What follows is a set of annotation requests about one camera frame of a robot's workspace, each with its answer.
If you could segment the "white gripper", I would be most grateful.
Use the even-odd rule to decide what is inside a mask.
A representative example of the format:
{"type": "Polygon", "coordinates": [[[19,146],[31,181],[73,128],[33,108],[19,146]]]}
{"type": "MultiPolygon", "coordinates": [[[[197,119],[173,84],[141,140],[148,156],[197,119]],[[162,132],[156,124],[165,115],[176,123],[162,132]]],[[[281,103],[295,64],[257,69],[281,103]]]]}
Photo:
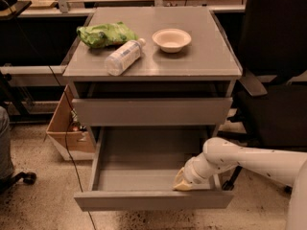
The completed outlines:
{"type": "Polygon", "coordinates": [[[175,176],[175,191],[191,191],[192,186],[208,186],[209,179],[216,173],[217,166],[209,162],[203,153],[190,158],[175,176]]]}

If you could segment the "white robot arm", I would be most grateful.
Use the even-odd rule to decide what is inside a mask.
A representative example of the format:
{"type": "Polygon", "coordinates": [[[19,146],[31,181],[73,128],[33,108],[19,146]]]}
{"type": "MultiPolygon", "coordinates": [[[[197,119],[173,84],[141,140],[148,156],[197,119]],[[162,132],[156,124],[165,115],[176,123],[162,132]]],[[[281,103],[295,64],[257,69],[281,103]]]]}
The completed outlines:
{"type": "Polygon", "coordinates": [[[202,190],[211,176],[237,166],[291,186],[286,230],[307,230],[306,152],[246,148],[220,137],[210,138],[204,142],[202,152],[179,170],[174,189],[202,190]]]}

